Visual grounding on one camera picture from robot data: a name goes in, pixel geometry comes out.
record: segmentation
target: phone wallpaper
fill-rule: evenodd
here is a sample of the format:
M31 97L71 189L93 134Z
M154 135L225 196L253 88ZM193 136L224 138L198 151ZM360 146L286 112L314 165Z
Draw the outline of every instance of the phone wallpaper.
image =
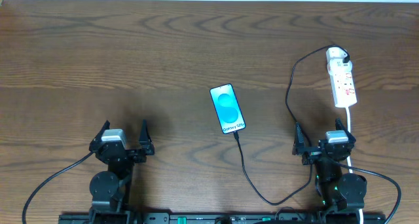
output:
M224 134L246 127L230 84L211 89L211 97Z

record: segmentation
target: blue circle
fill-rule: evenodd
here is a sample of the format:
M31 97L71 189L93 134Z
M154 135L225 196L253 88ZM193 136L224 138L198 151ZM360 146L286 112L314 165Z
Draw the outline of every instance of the blue circle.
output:
M232 98L228 94L221 94L220 96L218 96L218 103L221 106L227 107L232 103Z
M222 120L227 123L234 123L238 119L238 112L233 107L223 107L220 114Z

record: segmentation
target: wooden table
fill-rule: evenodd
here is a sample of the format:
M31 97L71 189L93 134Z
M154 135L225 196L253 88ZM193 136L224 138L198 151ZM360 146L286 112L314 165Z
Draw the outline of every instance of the wooden table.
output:
M147 119L156 155L135 167L131 203L173 212L274 212L247 183L232 135L221 133L209 89L232 83L247 128L249 176L280 200L308 179L291 155L284 104L292 65L338 43L354 63L354 166L403 190L392 223L419 222L419 6L10 0L0 8L0 223L19 223L44 179L88 153L105 120L137 145ZM325 53L297 66L289 104L314 141L346 122L333 105ZM87 212L94 157L34 198L28 223ZM395 187L365 175L365 210L389 214ZM310 185L285 203L315 208Z

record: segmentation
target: black charging cable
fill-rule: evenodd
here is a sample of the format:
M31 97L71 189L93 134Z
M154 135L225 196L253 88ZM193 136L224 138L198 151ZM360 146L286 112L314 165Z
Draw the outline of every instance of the black charging cable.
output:
M234 134L234 138L237 141L237 145L238 145L238 150L240 151L240 156L242 158L242 168L243 168L243 173L244 176L246 177L247 181L249 182L249 184L251 185L251 187L253 188L253 190L257 193L257 195L263 200L265 201L267 204L272 205L272 206L278 206L280 204L283 204L285 201L287 201L289 198L291 198L293 195L297 194L298 192L302 191L304 188L306 188L306 186L308 184L310 184L311 180L312 180L312 174L313 174L313 165L310 165L310 176L308 177L308 181L307 183L305 183L302 187L298 188L296 191L292 192L290 195L288 195L287 197L285 197L283 200L279 201L279 202L271 202L269 200L267 200L262 194L260 194L260 192L258 192L258 190L256 189L256 187L254 186L254 184L251 182L249 176L247 175L246 172L246 168L244 167L244 158L243 158L243 151L242 151L242 146L240 145L240 141L238 139L238 132L235 131L233 132Z
M32 201L32 198L38 193L38 191L45 185L47 184L50 180L54 179L56 176L59 176L60 174L63 174L64 172L74 168L75 166L79 165L80 163L82 163L83 161L85 161L88 157L90 157L91 155L93 155L93 152L90 152L89 154L87 154L86 156L84 156L81 160L73 163L72 165L68 166L67 168L64 168L63 170L56 172L54 175L48 177L44 182L42 182L31 194L31 196L29 196L29 198L27 199L24 209L22 211L22 223L26 224L26 211L27 208L29 207L29 204Z

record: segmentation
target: power plug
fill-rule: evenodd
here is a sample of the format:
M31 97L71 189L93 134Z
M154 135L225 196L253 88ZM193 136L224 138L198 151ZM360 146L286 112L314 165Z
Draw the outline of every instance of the power plug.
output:
M338 47L329 48L326 52L327 72L330 74L336 107L349 107L357 102L351 73L352 62L344 63L345 57L347 53Z

